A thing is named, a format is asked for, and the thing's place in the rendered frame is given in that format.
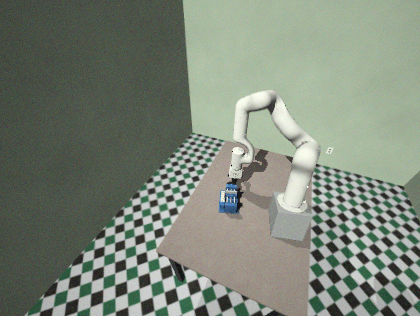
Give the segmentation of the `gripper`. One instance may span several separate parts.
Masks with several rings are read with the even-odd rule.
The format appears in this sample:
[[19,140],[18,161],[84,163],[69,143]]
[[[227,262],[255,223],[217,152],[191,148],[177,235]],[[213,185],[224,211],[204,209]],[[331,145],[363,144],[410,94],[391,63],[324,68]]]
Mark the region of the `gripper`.
[[228,177],[230,177],[233,182],[234,182],[234,178],[236,178],[235,179],[235,183],[236,183],[239,178],[243,177],[242,176],[242,168],[239,169],[239,170],[235,170],[230,166]]

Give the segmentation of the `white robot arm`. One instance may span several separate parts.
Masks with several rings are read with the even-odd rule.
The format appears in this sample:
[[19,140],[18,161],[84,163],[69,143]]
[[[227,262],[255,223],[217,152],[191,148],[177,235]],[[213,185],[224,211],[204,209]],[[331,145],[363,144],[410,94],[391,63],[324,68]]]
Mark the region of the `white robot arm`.
[[257,92],[237,102],[233,140],[246,146],[248,153],[244,153],[244,149],[241,147],[233,148],[230,166],[239,170],[243,163],[251,164],[253,162],[254,148],[246,138],[249,113],[267,108],[275,126],[297,149],[292,160],[285,193],[278,195],[277,201],[281,207],[290,212],[302,213],[307,210],[304,197],[318,161],[320,146],[296,123],[276,91]]

